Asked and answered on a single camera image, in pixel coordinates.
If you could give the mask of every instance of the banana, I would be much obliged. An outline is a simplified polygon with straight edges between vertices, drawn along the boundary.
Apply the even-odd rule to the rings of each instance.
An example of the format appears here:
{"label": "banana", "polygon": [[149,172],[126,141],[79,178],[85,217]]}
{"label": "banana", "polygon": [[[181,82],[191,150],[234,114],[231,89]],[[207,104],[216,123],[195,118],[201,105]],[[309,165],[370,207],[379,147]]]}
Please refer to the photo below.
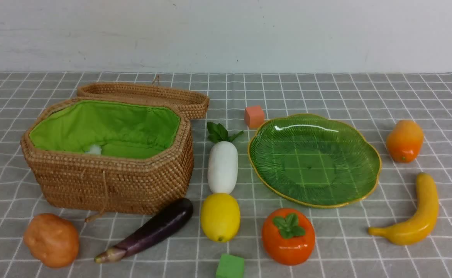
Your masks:
{"label": "banana", "polygon": [[439,214],[437,188],[429,174],[418,174],[416,197],[418,209],[413,217],[389,227],[369,227],[368,233],[372,236],[382,236],[397,245],[415,244],[425,239],[432,232]]}

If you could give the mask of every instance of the green leaf plate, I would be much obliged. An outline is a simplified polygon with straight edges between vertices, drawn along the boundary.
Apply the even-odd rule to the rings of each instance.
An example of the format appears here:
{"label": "green leaf plate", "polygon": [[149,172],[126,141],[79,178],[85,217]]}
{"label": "green leaf plate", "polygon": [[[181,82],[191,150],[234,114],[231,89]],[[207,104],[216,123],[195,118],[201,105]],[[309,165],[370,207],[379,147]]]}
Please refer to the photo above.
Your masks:
{"label": "green leaf plate", "polygon": [[248,158],[277,195],[319,208],[368,197],[382,168],[379,153],[360,132],[313,114],[266,121],[248,144]]}

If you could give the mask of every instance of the fake vegetable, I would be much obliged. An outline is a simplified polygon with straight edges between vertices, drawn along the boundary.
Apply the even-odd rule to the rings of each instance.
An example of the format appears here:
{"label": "fake vegetable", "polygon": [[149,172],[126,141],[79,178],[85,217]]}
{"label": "fake vegetable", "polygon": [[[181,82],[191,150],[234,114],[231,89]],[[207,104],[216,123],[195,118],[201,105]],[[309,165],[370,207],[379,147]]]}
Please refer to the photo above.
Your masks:
{"label": "fake vegetable", "polygon": [[178,199],[159,211],[126,239],[97,255],[95,262],[99,264],[118,262],[122,258],[151,248],[179,231],[191,219],[192,214],[192,202],[186,198]]}
{"label": "fake vegetable", "polygon": [[281,208],[265,220],[262,242],[272,259],[294,266],[310,257],[315,246],[315,231],[305,215],[295,209]]}
{"label": "fake vegetable", "polygon": [[78,232],[73,224],[51,213],[32,218],[23,234],[23,241],[32,256],[50,268],[70,265],[80,248]]}
{"label": "fake vegetable", "polygon": [[369,227],[372,236],[383,236],[397,245],[414,244],[425,239],[434,229],[439,214],[439,198],[435,182],[429,174],[416,178],[418,209],[410,219],[390,227]]}
{"label": "fake vegetable", "polygon": [[221,124],[207,123],[208,139],[216,143],[208,157],[207,180],[212,193],[231,193],[238,178],[238,150],[231,143],[243,131],[229,136]]}
{"label": "fake vegetable", "polygon": [[240,219],[240,206],[229,194],[211,194],[203,201],[201,229],[212,241],[226,242],[232,239],[240,229]]}
{"label": "fake vegetable", "polygon": [[423,130],[411,120],[400,120],[387,137],[387,149],[396,162],[411,162],[423,145]]}

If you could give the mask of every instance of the lemon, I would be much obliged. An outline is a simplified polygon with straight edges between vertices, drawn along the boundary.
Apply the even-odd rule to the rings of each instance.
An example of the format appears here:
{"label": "lemon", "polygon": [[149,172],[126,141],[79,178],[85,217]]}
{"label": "lemon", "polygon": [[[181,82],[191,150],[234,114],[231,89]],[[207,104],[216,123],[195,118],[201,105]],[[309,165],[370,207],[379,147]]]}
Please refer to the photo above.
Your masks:
{"label": "lemon", "polygon": [[240,229],[240,206],[226,193],[208,196],[201,206],[201,229],[212,241],[231,240]]}

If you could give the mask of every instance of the green basket lining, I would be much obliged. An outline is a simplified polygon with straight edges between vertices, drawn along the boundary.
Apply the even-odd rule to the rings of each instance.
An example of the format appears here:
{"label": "green basket lining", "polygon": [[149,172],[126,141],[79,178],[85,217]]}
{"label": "green basket lining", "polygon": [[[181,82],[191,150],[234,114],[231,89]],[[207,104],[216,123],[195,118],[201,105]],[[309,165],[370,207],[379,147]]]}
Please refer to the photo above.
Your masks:
{"label": "green basket lining", "polygon": [[145,159],[174,143],[180,121],[166,107],[82,100],[36,125],[30,139],[43,150],[84,153],[95,144],[106,156]]}

